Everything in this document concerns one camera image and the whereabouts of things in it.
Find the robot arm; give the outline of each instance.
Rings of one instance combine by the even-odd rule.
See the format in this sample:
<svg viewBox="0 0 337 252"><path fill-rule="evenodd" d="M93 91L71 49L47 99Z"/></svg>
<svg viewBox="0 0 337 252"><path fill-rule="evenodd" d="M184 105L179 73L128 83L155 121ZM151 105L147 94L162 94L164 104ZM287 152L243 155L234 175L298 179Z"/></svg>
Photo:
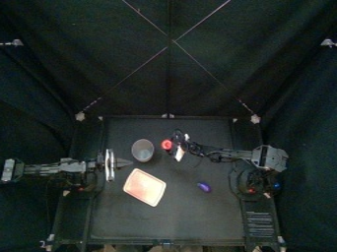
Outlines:
<svg viewBox="0 0 337 252"><path fill-rule="evenodd" d="M175 130L170 140L162 143L163 149L176 161L180 161L183 154L190 153L198 157L208 158L212 162L243 159L257 168L282 172L286 169L289 155L281 149L271 146L261 146L253 151L236 151L200 145L190 141L187 134Z"/></svg>

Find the black curtain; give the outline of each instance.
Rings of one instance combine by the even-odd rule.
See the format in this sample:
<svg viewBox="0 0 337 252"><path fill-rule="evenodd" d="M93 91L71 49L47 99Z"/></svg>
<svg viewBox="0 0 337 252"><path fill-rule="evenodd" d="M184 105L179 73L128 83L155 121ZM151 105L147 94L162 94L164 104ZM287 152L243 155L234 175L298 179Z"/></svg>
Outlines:
<svg viewBox="0 0 337 252"><path fill-rule="evenodd" d="M287 150L278 197L290 251L337 251L337 48L321 47L281 101L266 142Z"/></svg>

